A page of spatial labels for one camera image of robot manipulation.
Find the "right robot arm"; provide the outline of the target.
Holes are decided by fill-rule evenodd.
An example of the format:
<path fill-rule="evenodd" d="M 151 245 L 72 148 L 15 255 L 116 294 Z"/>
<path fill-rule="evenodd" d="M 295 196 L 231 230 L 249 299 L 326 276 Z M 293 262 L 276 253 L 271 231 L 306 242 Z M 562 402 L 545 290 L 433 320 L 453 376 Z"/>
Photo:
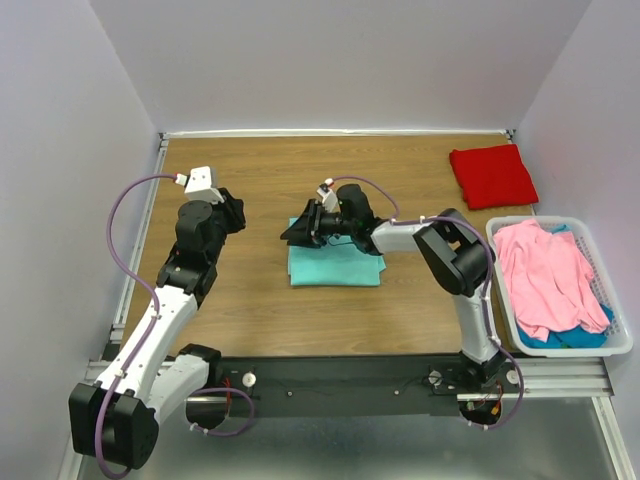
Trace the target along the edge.
<path fill-rule="evenodd" d="M 358 184 L 334 190 L 327 182 L 280 234 L 289 246 L 319 249 L 348 236 L 363 254 L 418 252 L 438 285 L 452 295 L 461 330 L 458 381 L 480 392 L 493 384 L 506 360 L 491 306 L 495 253 L 456 209 L 414 221 L 383 219 Z"/>

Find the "teal t shirt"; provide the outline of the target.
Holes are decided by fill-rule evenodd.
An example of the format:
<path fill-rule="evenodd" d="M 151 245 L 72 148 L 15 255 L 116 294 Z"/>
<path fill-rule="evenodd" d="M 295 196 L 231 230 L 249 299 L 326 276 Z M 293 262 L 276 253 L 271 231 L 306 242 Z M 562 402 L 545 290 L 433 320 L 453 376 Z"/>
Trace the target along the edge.
<path fill-rule="evenodd" d="M 348 235 L 332 236 L 319 249 L 288 248 L 287 270 L 293 287 L 377 287 L 385 269 L 382 256 L 360 252 Z"/>

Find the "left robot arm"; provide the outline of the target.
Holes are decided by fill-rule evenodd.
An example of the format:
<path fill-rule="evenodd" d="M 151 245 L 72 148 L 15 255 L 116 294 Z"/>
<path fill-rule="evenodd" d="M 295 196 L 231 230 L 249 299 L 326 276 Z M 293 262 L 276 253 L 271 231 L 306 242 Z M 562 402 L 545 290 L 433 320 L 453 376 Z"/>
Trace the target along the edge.
<path fill-rule="evenodd" d="M 190 195 L 178 210 L 175 242 L 134 333 L 92 384 L 79 383 L 71 391 L 73 448 L 95 458 L 106 478 L 123 479 L 147 462 L 162 406 L 194 390 L 209 395 L 220 387 L 219 354 L 212 349 L 194 347 L 180 355 L 167 381 L 159 380 L 158 371 L 210 292 L 227 237 L 245 226 L 244 203 L 227 189 Z"/>

